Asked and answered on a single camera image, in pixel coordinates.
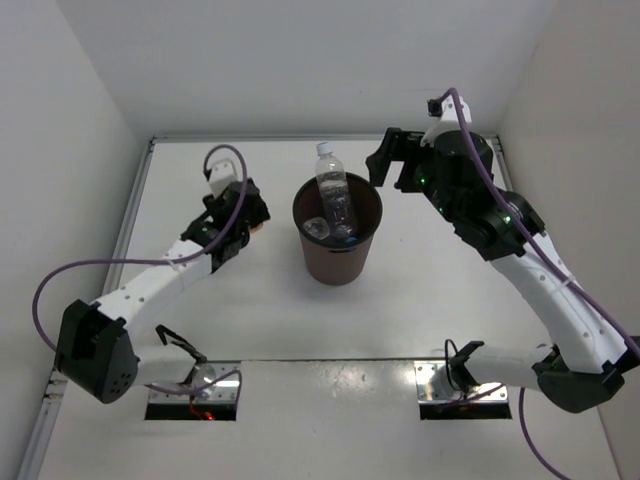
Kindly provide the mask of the orange juice bottle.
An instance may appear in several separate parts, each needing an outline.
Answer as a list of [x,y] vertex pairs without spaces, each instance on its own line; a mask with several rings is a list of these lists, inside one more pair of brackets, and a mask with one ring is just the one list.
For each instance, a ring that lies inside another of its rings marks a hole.
[[255,227],[251,228],[250,233],[251,235],[255,235],[256,233],[258,233],[262,228],[264,227],[264,223],[260,223],[259,225],[256,225]]

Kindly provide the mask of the clear unlabelled plastic bottle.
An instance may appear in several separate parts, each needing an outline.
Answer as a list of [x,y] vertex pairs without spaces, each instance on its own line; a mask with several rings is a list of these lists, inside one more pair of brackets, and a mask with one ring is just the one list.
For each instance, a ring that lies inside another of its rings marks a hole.
[[344,165],[329,142],[318,143],[316,152],[315,176],[330,235],[336,241],[355,237],[358,224]]

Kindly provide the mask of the clear bottle white blue label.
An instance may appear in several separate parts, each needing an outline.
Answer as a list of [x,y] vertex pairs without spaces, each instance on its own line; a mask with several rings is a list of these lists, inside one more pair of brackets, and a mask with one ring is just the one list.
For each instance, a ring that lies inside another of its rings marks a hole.
[[303,223],[304,231],[317,240],[324,240],[330,236],[330,228],[325,218],[317,216]]

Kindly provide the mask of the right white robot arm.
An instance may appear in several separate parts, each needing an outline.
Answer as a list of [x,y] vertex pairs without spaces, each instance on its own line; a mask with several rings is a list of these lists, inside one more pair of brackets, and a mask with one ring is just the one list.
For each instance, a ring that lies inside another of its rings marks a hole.
[[580,413],[611,400],[638,366],[622,336],[577,293],[545,226],[521,195],[495,186],[493,152],[479,135],[471,139],[475,163],[459,131],[423,143],[419,132],[388,129],[366,160],[371,183],[384,184],[392,162],[403,167],[395,183],[421,193],[452,224],[455,234],[521,294],[549,333],[532,350],[471,341],[433,378],[449,394],[497,382],[535,389],[557,407]]

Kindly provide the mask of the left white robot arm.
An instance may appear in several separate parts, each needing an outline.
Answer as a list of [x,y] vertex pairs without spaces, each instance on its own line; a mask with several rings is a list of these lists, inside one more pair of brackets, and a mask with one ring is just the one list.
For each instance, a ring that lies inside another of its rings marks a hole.
[[76,300],[62,317],[54,366],[103,404],[137,385],[193,395],[207,357],[160,324],[158,315],[247,246],[270,214],[254,181],[232,181],[203,199],[205,211],[158,262],[91,303]]

